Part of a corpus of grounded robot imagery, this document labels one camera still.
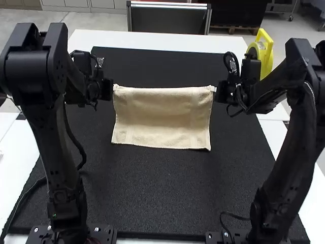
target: floor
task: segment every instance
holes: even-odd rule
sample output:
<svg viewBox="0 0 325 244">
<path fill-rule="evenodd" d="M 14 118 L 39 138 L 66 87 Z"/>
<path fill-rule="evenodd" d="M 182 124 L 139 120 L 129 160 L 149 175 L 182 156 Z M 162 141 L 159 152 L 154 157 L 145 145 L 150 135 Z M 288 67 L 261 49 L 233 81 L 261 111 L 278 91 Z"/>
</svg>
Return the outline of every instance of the floor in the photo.
<svg viewBox="0 0 325 244">
<path fill-rule="evenodd" d="M 274 40 L 274 67 L 285 58 L 285 42 L 291 38 L 307 38 L 312 46 L 325 39 L 325 32 L 318 32 L 320 25 L 319 15 L 312 9 L 303 9 L 294 15 L 292 22 L 287 21 L 284 15 L 266 15 L 262 27 Z M 3 49 L 13 28 L 18 22 L 34 22 L 40 31 L 46 31 L 52 22 L 65 22 L 69 29 L 69 36 L 75 29 L 98 29 L 110 31 L 127 31 L 126 15 L 102 13 L 74 13 L 74 12 L 47 12 L 33 10 L 0 9 L 0 50 Z M 210 31 L 211 35 L 228 35 L 224 29 Z M 235 36 L 242 36 L 247 44 L 254 41 L 255 37 L 249 31 L 237 30 Z M 290 108 L 283 102 L 288 113 Z M 7 100 L 0 108 L 0 112 L 17 111 L 14 104 Z M 325 173 L 325 152 L 321 156 L 319 165 Z"/>
</svg>

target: table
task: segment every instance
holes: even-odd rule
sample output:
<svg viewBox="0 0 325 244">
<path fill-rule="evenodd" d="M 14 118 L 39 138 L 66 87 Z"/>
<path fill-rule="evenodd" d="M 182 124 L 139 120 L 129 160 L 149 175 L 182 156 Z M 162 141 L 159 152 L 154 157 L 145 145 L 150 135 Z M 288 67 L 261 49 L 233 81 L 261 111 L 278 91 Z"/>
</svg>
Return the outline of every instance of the table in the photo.
<svg viewBox="0 0 325 244">
<path fill-rule="evenodd" d="M 69 39 L 68 51 L 71 52 L 75 49 L 90 51 L 93 46 L 206 53 L 232 51 L 238 57 L 240 63 L 247 48 L 246 43 L 241 37 L 106 32 L 78 29 L 75 30 Z M 288 120 L 289 117 L 283 106 L 279 104 L 273 112 L 267 115 L 257 115 L 257 118 L 272 153 L 277 158 L 280 145 L 286 134 L 286 127 L 283 120 Z M 2 228 L 6 222 L 5 219 L 9 216 L 21 189 L 35 165 L 39 152 L 27 121 L 19 120 L 15 120 L 8 129 L 6 135 L 0 142 L 0 149 L 5 154 L 2 161 L 0 161 L 0 172 L 2 172 L 0 186 L 7 186 L 11 182 L 15 182 L 15 186 L 17 186 L 12 187 L 10 193 L 5 187 L 0 188 L 0 194 L 5 196 L 2 197 L 4 201 L 2 201 L 0 206 L 0 228 Z M 15 154 L 14 152 L 16 150 L 20 150 L 20 153 Z M 13 170 L 17 174 L 16 168 L 23 169 L 19 170 L 19 177 L 16 177 L 16 175 L 13 177 Z M 300 210 L 301 220 L 312 243 L 321 243 L 321 221 L 322 217 L 325 217 L 325 211 L 322 211 L 322 207 L 325 203 L 325 196 L 317 193 L 324 186 L 325 177 L 316 165 L 311 190 Z M 6 243 L 23 244 L 26 239 L 27 236 L 8 235 L 6 237 Z M 123 242 L 145 243 L 153 241 L 118 240 L 118 242 L 123 244 Z"/>
</svg>

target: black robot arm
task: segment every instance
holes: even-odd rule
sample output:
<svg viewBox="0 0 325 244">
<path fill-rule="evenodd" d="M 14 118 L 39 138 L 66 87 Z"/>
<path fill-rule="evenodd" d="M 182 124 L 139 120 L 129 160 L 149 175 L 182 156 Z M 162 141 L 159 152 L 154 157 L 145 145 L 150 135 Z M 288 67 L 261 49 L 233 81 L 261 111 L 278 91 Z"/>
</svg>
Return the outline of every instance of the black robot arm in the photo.
<svg viewBox="0 0 325 244">
<path fill-rule="evenodd" d="M 316 51 L 306 39 L 290 39 L 286 59 L 262 81 L 259 60 L 248 58 L 243 60 L 241 76 L 238 67 L 229 69 L 228 79 L 218 86 L 215 100 L 239 107 L 234 115 L 268 113 L 285 96 L 292 108 L 279 156 L 251 205 L 252 229 L 245 237 L 248 243 L 278 244 L 286 239 L 324 149 L 325 52 L 319 46 Z M 225 55 L 230 64 L 236 63 L 234 54 Z M 241 243 L 235 238 L 232 241 Z"/>
<path fill-rule="evenodd" d="M 63 23 L 51 24 L 47 33 L 31 23 L 17 24 L 0 56 L 0 86 L 21 106 L 34 133 L 46 172 L 53 232 L 64 243 L 84 243 L 87 202 L 68 148 L 65 102 L 96 106 L 98 99 L 111 100 L 113 83 L 100 69 L 91 74 L 90 53 L 76 51 L 72 61 L 67 44 Z"/>
</svg>

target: black rubber mat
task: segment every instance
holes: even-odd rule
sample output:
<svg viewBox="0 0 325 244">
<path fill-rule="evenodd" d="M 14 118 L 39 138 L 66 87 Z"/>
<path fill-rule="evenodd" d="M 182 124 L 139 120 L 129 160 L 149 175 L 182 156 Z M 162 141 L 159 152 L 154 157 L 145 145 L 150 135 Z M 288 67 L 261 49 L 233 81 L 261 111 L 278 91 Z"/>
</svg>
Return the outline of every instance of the black rubber mat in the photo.
<svg viewBox="0 0 325 244">
<path fill-rule="evenodd" d="M 92 53 L 105 57 L 106 76 L 125 86 L 205 86 L 226 78 L 221 54 L 99 47 Z M 255 191 L 274 162 L 256 116 L 229 118 L 222 104 L 213 104 L 210 152 L 112 145 L 112 102 L 100 102 L 97 112 L 68 106 L 68 117 L 88 155 L 82 172 L 88 221 L 112 224 L 119 231 L 191 235 L 220 231 L 221 211 L 249 216 Z M 78 162 L 80 156 L 71 148 Z M 43 174 L 38 161 L 24 190 Z M 48 224 L 46 192 L 43 187 L 33 195 L 12 232 Z M 250 229 L 249 222 L 225 223 Z M 299 217 L 289 237 L 309 243 Z"/>
</svg>

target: cloth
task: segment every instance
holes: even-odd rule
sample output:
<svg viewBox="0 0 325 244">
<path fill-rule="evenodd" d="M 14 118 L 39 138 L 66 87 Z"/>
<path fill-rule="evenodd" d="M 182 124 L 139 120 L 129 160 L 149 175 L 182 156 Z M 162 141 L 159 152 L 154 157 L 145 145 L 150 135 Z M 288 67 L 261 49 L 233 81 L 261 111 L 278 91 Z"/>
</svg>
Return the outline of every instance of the cloth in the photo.
<svg viewBox="0 0 325 244">
<path fill-rule="evenodd" d="M 211 150 L 213 86 L 132 88 L 115 84 L 112 143 Z"/>
</svg>

